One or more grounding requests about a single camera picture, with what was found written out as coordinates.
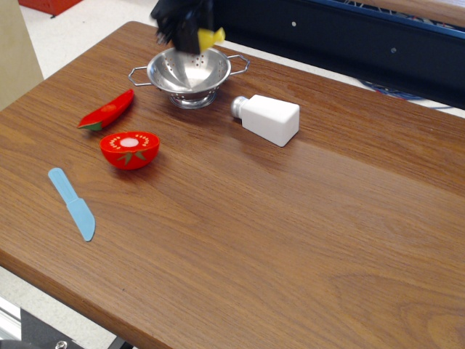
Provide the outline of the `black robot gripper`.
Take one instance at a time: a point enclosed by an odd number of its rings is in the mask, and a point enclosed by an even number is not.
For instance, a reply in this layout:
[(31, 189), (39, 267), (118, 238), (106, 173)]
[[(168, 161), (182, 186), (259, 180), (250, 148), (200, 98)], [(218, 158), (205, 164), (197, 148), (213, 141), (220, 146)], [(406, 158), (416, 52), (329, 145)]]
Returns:
[(213, 1), (160, 0), (150, 16), (158, 25), (158, 44), (168, 44), (173, 38), (176, 50), (200, 54), (198, 30), (213, 28)]

